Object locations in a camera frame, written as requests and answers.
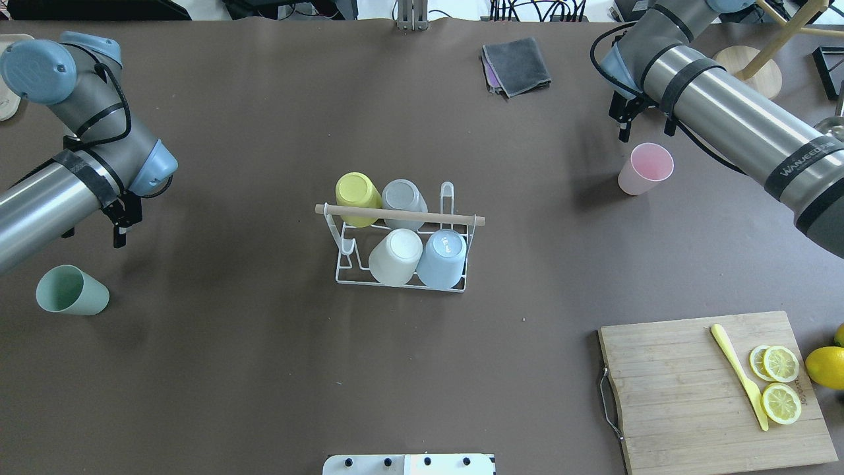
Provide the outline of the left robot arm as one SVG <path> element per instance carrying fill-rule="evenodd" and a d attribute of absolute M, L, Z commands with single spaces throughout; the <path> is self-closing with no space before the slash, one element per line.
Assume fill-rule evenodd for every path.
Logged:
<path fill-rule="evenodd" d="M 63 124 L 63 150 L 2 194 L 1 267 L 12 270 L 96 211 L 111 222 L 114 247 L 142 222 L 142 199 L 160 195 L 177 159 L 139 120 L 123 90 L 117 40 L 64 31 L 2 52 L 13 94 L 46 106 Z"/>

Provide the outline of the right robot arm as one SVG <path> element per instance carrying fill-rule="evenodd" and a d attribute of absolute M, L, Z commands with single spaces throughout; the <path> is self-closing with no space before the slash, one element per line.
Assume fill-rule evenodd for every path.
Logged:
<path fill-rule="evenodd" d="M 794 117 L 690 47 L 735 1 L 657 1 L 610 48 L 597 72 L 618 98 L 657 106 L 794 213 L 802 234 L 843 253 L 842 143 Z"/>

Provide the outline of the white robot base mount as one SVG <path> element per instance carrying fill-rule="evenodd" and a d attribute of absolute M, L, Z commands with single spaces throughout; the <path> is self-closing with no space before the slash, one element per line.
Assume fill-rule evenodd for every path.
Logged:
<path fill-rule="evenodd" d="M 335 455 L 322 474 L 495 474 L 495 456 L 483 453 Z"/>

